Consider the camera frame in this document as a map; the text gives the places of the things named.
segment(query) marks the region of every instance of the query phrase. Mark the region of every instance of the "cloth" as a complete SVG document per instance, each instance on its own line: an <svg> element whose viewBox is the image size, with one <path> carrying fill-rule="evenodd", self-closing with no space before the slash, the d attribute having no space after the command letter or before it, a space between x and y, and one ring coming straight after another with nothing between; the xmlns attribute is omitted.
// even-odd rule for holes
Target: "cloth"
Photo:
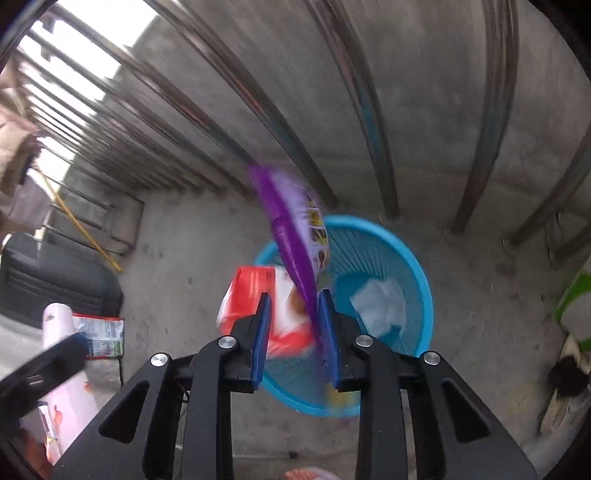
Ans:
<svg viewBox="0 0 591 480"><path fill-rule="evenodd" d="M26 176L22 185L17 185L12 199L6 204L0 200L0 210L15 223L20 223L30 231L42 227L51 199L31 177Z"/></svg>
<svg viewBox="0 0 591 480"><path fill-rule="evenodd" d="M31 155L39 144L37 127L0 105L0 192L8 197L15 193Z"/></svg>

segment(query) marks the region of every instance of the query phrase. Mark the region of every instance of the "red and white package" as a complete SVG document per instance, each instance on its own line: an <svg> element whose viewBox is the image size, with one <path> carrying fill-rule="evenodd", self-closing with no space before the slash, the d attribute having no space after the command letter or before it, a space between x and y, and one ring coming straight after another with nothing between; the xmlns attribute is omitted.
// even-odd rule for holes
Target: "red and white package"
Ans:
<svg viewBox="0 0 591 480"><path fill-rule="evenodd" d="M217 325L230 335L234 322L254 315L262 293L271 297L272 319L267 357L303 356L314 347L306 304L283 267L239 267L222 300Z"/></svg>

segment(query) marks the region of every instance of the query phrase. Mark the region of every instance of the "green object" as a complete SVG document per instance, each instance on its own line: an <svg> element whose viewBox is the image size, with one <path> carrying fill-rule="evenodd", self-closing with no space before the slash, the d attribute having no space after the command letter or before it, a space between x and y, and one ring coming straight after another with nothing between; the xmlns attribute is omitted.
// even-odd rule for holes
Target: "green object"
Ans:
<svg viewBox="0 0 591 480"><path fill-rule="evenodd" d="M591 351L591 257L564 292L554 317L577 339L581 351Z"/></svg>

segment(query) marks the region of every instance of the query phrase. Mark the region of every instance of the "snack wrapper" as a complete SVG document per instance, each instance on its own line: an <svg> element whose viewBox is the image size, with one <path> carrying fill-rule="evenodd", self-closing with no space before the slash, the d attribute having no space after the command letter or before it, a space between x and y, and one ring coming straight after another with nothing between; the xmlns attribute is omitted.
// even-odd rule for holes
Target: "snack wrapper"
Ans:
<svg viewBox="0 0 591 480"><path fill-rule="evenodd" d="M309 189L284 172L256 165L250 175L281 259L315 326L318 293L329 288L330 278L329 239L322 212Z"/></svg>
<svg viewBox="0 0 591 480"><path fill-rule="evenodd" d="M254 315L262 293L271 297L272 320L267 358L307 355L314 336L306 305L285 268L239 267L222 300L217 325L230 335L234 322Z"/></svg>

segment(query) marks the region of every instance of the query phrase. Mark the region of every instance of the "plastic bag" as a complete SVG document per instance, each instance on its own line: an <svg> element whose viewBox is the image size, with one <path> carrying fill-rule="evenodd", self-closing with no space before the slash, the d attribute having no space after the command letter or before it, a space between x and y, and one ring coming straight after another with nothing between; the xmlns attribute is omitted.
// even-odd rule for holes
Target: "plastic bag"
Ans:
<svg viewBox="0 0 591 480"><path fill-rule="evenodd" d="M379 338L393 326L400 329L400 335L404 333L406 301L400 285L393 278L368 280L350 300L370 335Z"/></svg>
<svg viewBox="0 0 591 480"><path fill-rule="evenodd" d="M250 174L281 259L316 325L318 292L329 287L330 250L322 213L309 190L284 172L253 166Z"/></svg>

